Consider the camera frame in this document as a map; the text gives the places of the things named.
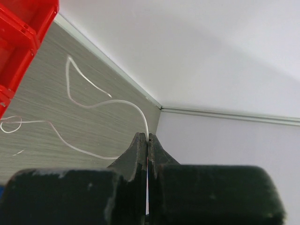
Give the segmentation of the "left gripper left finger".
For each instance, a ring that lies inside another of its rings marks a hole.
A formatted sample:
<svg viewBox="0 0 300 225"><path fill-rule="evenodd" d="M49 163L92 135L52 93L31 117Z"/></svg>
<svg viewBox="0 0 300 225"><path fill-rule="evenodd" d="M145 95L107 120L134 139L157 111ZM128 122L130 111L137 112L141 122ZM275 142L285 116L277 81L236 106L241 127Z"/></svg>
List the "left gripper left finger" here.
<svg viewBox="0 0 300 225"><path fill-rule="evenodd" d="M0 198L3 225L143 225L147 141L135 134L106 168L33 168L16 172Z"/></svg>

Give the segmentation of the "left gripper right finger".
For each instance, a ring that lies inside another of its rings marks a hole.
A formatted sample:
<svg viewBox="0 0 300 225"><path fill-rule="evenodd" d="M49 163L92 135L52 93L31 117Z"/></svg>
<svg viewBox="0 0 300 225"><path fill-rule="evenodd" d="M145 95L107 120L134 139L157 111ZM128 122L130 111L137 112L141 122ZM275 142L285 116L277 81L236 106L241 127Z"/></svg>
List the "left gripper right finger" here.
<svg viewBox="0 0 300 225"><path fill-rule="evenodd" d="M182 165L158 138L148 142L149 224L283 225L286 212L268 173L248 165Z"/></svg>

